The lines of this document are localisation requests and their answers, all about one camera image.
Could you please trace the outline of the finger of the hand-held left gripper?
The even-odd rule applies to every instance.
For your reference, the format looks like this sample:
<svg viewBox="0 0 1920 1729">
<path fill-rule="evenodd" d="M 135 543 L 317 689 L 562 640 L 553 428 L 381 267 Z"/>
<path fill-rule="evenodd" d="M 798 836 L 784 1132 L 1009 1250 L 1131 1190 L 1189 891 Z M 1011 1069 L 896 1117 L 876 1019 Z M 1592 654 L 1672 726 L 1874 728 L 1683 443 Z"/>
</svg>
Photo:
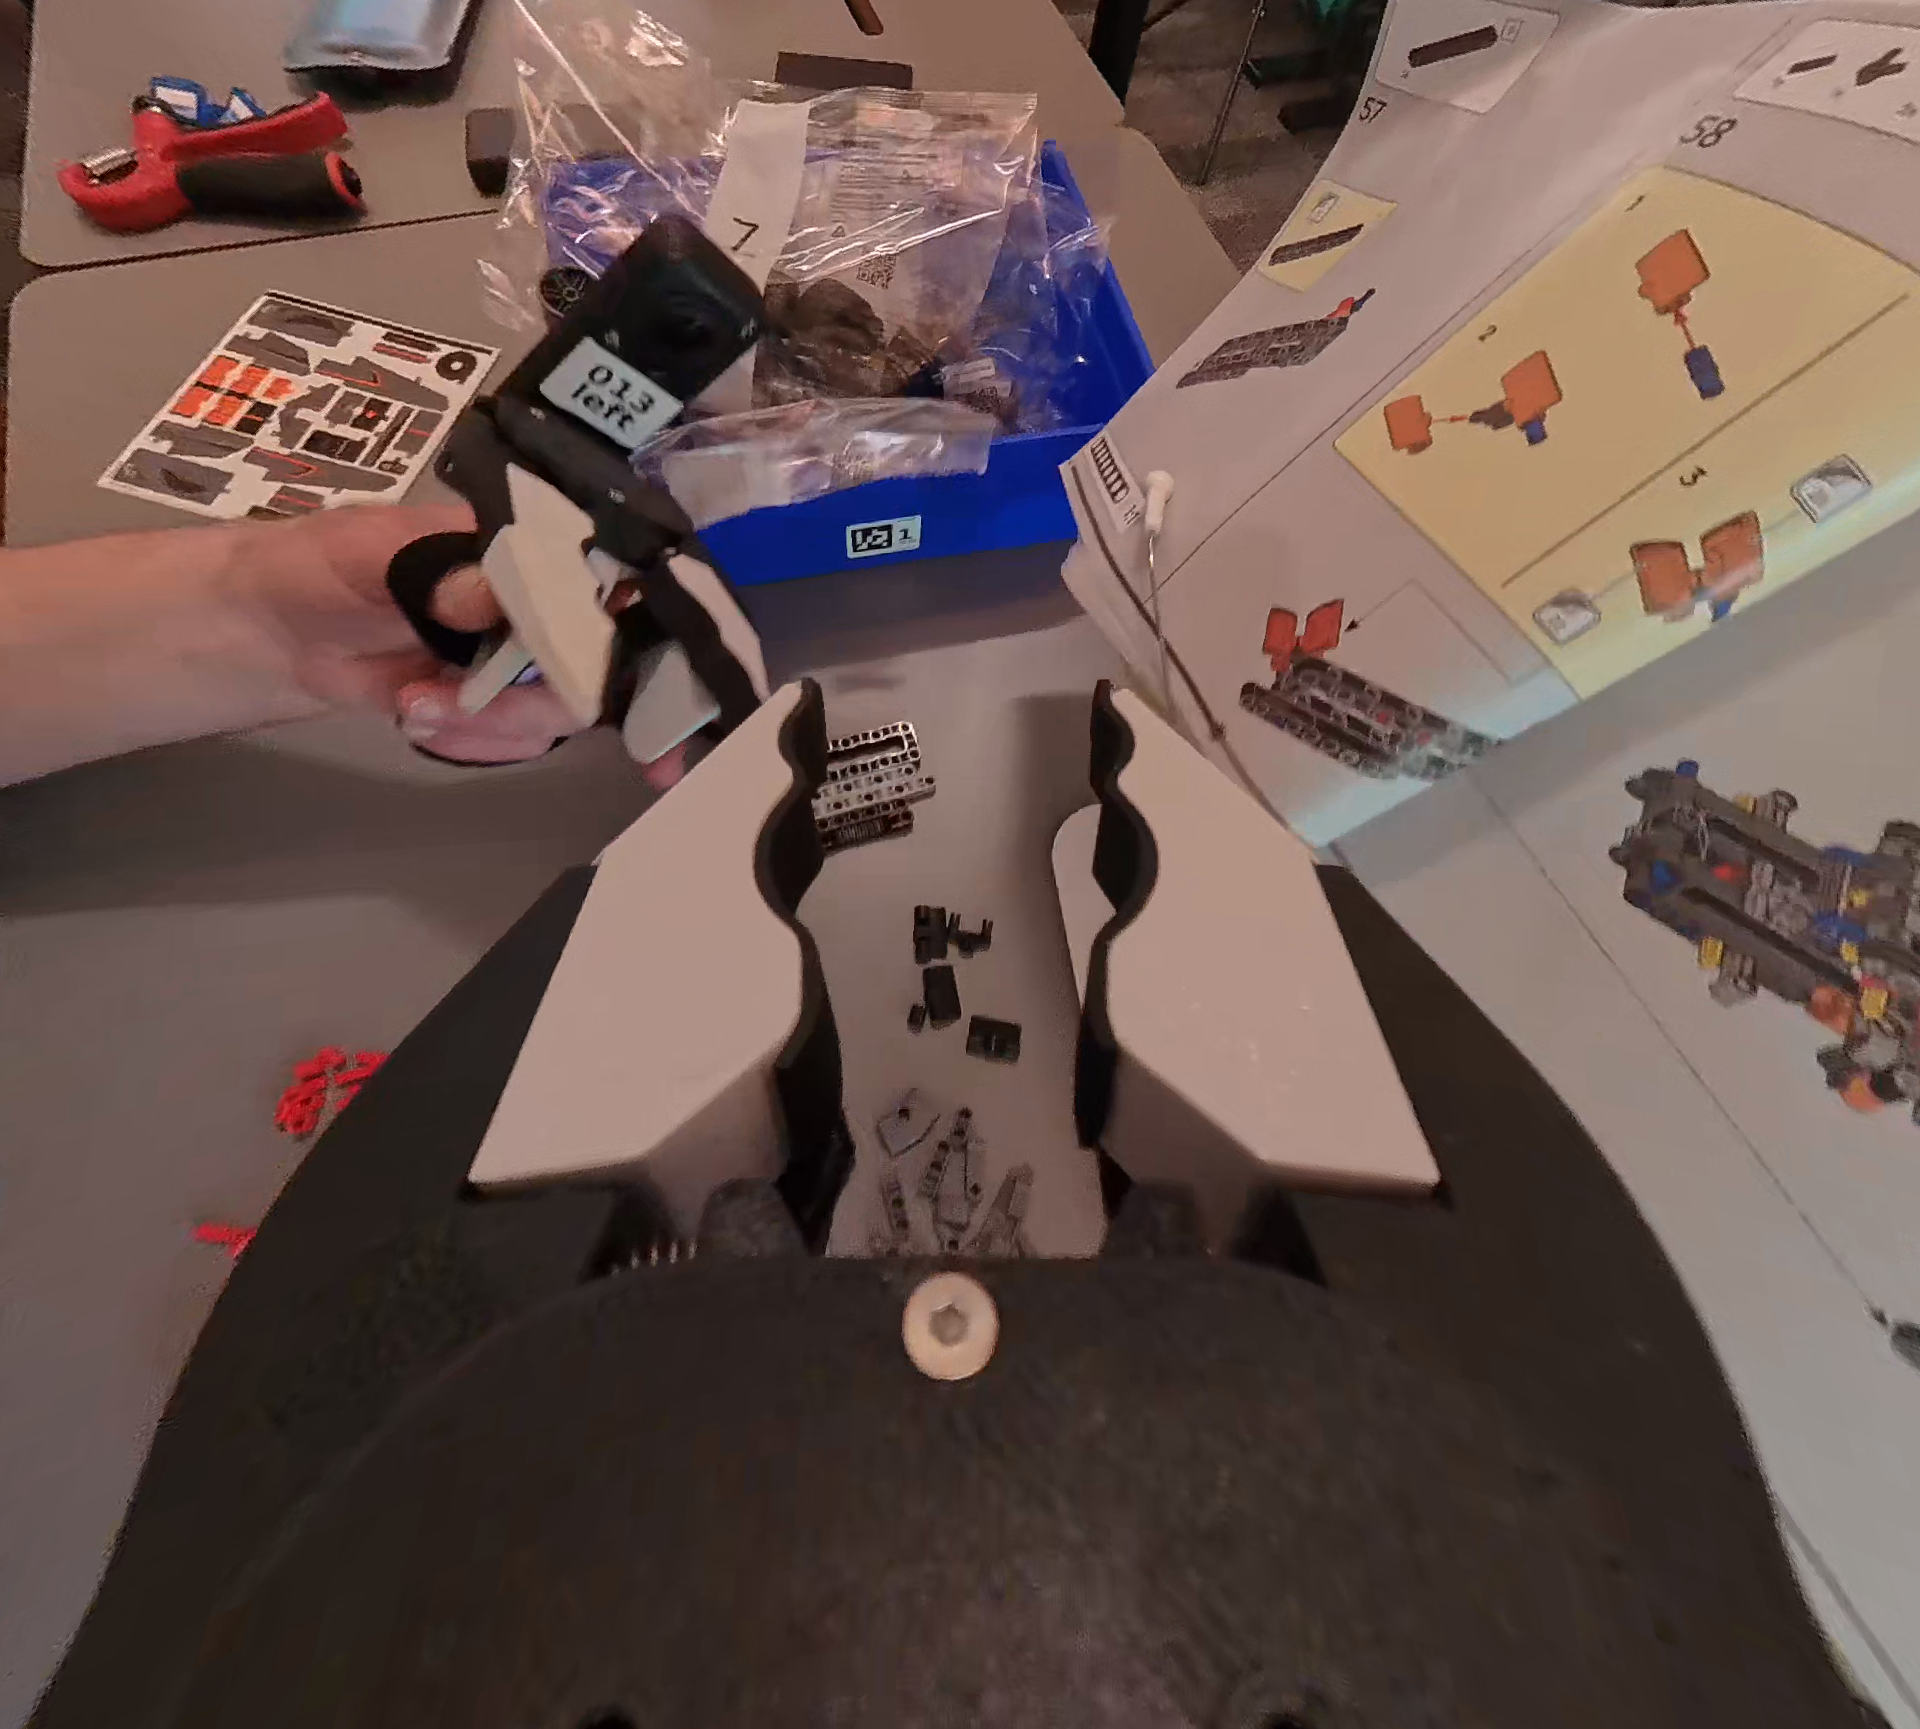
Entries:
<svg viewBox="0 0 1920 1729">
<path fill-rule="evenodd" d="M 707 730 L 721 713 L 686 648 L 661 643 L 636 657 L 633 694 L 619 719 L 620 740 L 636 764 L 655 764 Z"/>
<path fill-rule="evenodd" d="M 679 643 L 717 694 L 717 726 L 739 728 L 770 697 L 759 632 L 724 574 L 700 553 L 661 562 L 661 634 Z"/>
</svg>

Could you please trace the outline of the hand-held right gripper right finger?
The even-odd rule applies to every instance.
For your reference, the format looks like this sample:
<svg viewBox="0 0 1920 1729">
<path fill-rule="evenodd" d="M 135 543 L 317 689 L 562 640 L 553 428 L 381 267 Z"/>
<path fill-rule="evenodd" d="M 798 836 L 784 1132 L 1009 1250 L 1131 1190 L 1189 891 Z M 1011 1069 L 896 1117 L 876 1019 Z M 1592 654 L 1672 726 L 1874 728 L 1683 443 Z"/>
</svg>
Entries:
<svg viewBox="0 0 1920 1729">
<path fill-rule="evenodd" d="M 1088 782 L 1052 844 L 1079 1142 L 1203 1236 L 1297 1190 L 1437 1195 L 1315 854 L 1132 689 L 1095 687 Z"/>
</svg>

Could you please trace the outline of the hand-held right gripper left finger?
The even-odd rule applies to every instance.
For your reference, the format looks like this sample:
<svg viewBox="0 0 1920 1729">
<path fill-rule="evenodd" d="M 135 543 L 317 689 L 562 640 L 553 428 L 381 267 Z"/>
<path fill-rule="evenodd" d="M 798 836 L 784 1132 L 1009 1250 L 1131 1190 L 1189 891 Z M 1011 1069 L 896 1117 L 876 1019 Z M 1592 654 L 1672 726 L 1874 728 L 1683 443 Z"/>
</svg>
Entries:
<svg viewBox="0 0 1920 1729">
<path fill-rule="evenodd" d="M 827 1247 L 855 1157 L 802 921 L 827 764 L 818 682 L 781 687 L 594 860 L 472 1188 L 633 1186 L 691 1234 L 717 1188 L 766 1183 Z"/>
</svg>

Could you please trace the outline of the lego instruction booklet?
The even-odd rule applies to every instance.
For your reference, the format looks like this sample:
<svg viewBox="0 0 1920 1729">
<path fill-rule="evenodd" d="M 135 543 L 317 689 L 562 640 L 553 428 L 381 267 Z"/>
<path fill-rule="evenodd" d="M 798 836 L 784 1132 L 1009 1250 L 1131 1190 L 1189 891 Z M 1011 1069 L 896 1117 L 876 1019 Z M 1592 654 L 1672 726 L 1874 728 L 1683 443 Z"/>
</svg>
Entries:
<svg viewBox="0 0 1920 1729">
<path fill-rule="evenodd" d="M 1389 0 L 1330 158 L 1069 465 L 1165 630 L 1643 1200 L 1916 1725 L 1916 0 Z"/>
</svg>

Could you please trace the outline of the person's left forearm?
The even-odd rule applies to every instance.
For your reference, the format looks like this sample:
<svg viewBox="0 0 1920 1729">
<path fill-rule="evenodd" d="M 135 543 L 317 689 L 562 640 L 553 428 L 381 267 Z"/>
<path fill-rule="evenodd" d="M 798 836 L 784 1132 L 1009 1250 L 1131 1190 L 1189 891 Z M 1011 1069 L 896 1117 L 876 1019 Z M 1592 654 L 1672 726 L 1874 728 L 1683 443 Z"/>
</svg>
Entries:
<svg viewBox="0 0 1920 1729">
<path fill-rule="evenodd" d="M 288 689 L 248 526 L 2 557 L 2 785 L 268 721 Z"/>
</svg>

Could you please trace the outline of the pile of red lego pieces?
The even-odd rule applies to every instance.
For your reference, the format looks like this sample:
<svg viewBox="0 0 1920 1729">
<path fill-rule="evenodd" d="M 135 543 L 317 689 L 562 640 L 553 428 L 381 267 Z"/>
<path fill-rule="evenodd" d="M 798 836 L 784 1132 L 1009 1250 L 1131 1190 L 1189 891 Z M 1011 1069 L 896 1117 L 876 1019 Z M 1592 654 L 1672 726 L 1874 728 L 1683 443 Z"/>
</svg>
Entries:
<svg viewBox="0 0 1920 1729">
<path fill-rule="evenodd" d="M 292 1140 L 314 1138 L 325 1124 L 343 1115 L 387 1065 L 383 1049 L 346 1049 L 325 1044 L 299 1061 L 279 1092 L 273 1127 Z"/>
</svg>

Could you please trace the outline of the pile of grey lego pieces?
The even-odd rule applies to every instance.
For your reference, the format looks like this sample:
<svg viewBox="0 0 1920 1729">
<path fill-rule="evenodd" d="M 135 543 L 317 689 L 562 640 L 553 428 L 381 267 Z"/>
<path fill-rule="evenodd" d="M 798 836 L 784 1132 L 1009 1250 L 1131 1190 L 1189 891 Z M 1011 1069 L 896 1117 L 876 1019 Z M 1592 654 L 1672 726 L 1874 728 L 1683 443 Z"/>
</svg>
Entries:
<svg viewBox="0 0 1920 1729">
<path fill-rule="evenodd" d="M 1033 1258 L 1036 1170 L 1016 1161 L 992 1172 L 972 1106 L 940 1111 L 902 1092 L 875 1124 L 876 1210 L 869 1253 L 883 1258 Z"/>
</svg>

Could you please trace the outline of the person's left hand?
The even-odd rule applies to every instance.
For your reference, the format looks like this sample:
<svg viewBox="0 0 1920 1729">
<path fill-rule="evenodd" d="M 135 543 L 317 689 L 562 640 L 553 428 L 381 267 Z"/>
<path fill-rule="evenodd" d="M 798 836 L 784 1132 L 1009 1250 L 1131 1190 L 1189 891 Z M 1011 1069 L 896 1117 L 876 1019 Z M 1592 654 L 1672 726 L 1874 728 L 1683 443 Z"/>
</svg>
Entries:
<svg viewBox="0 0 1920 1729">
<path fill-rule="evenodd" d="M 340 508 L 264 522 L 236 586 L 263 652 L 240 726 L 325 713 L 387 717 L 421 754 L 453 764 L 514 764 L 583 733 L 547 687 L 503 690 L 465 711 L 457 671 L 397 607 L 388 569 L 433 534 L 466 534 L 462 503 Z"/>
</svg>

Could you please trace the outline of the sticker sheet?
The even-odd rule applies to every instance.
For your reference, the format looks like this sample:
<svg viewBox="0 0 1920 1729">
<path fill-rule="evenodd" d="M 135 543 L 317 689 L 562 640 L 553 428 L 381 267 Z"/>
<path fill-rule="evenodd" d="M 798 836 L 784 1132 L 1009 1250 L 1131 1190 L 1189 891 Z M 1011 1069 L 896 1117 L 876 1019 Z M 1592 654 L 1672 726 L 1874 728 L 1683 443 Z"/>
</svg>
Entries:
<svg viewBox="0 0 1920 1729">
<path fill-rule="evenodd" d="M 499 360 L 484 342 L 268 291 L 205 350 L 98 489 L 208 521 L 395 505 Z"/>
</svg>

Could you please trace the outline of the blue plastic bin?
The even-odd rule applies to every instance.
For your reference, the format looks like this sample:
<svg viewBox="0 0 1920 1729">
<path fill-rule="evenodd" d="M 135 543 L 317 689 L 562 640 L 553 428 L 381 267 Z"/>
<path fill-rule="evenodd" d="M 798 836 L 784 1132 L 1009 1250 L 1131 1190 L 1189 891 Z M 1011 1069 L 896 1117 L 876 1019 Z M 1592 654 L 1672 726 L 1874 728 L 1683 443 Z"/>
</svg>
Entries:
<svg viewBox="0 0 1920 1729">
<path fill-rule="evenodd" d="M 1071 536 L 1059 468 L 1140 390 L 1151 356 L 1109 231 L 1067 156 L 1043 139 L 1038 153 L 1035 194 L 1003 247 L 972 356 L 945 371 L 940 394 L 908 394 L 995 416 L 987 472 L 889 479 L 700 526 L 735 579 L 792 580 Z M 548 316 L 588 282 L 567 282 Z"/>
</svg>

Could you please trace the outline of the clear bag with white slip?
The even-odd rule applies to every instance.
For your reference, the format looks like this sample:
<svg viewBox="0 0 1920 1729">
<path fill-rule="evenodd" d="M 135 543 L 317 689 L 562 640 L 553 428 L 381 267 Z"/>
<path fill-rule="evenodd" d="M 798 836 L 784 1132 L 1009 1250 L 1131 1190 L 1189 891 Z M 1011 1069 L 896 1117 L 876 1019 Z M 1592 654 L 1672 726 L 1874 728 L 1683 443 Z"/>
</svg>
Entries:
<svg viewBox="0 0 1920 1729">
<path fill-rule="evenodd" d="M 757 350 L 709 414 L 808 398 L 940 394 L 984 322 L 1033 204 L 1041 101 L 1020 89 L 764 89 L 670 120 L 523 85 L 496 247 L 505 322 L 550 315 L 652 223 L 695 223 L 757 284 Z"/>
</svg>

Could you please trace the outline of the crumpled clear plastic bag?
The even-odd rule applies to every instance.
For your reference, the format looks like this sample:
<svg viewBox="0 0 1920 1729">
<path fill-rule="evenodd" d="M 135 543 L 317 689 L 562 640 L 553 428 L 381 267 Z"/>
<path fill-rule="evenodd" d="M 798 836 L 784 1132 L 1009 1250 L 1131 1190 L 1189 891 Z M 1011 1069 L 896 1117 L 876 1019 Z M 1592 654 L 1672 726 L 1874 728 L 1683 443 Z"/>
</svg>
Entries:
<svg viewBox="0 0 1920 1729">
<path fill-rule="evenodd" d="M 707 210 L 726 93 L 685 35 L 629 0 L 505 0 L 505 19 L 510 225 L 622 247 Z"/>
</svg>

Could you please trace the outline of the red black hand tool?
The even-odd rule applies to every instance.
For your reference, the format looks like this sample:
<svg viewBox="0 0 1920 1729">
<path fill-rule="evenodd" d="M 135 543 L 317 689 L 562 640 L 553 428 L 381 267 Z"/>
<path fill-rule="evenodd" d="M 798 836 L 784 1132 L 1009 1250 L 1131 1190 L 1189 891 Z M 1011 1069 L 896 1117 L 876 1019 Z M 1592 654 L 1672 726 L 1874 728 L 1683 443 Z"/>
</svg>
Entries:
<svg viewBox="0 0 1920 1729">
<path fill-rule="evenodd" d="M 133 98 L 120 146 L 61 165 L 62 194 L 98 229 L 147 232 L 187 219 L 302 223 L 359 217 L 366 191 L 326 93 L 276 109 L 156 77 Z"/>
</svg>

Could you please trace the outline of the silver foil pouch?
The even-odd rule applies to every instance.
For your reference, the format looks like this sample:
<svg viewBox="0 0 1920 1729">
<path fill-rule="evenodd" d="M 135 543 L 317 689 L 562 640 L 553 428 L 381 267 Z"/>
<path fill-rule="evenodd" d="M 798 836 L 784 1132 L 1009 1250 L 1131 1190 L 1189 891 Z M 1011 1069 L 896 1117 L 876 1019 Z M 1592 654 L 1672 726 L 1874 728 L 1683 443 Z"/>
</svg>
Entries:
<svg viewBox="0 0 1920 1729">
<path fill-rule="evenodd" d="M 287 38 L 292 75 L 441 75 L 460 58 L 479 0 L 310 0 Z"/>
</svg>

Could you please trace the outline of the black lego frame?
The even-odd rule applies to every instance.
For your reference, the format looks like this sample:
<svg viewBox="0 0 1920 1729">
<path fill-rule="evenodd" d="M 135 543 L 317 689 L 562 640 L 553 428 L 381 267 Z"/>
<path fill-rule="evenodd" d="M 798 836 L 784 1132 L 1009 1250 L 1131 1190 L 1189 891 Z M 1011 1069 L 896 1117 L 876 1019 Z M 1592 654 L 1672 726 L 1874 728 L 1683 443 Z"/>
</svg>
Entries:
<svg viewBox="0 0 1920 1729">
<path fill-rule="evenodd" d="M 901 719 L 829 739 L 812 799 L 823 853 L 849 853 L 913 832 L 919 804 L 938 793 L 919 728 Z"/>
</svg>

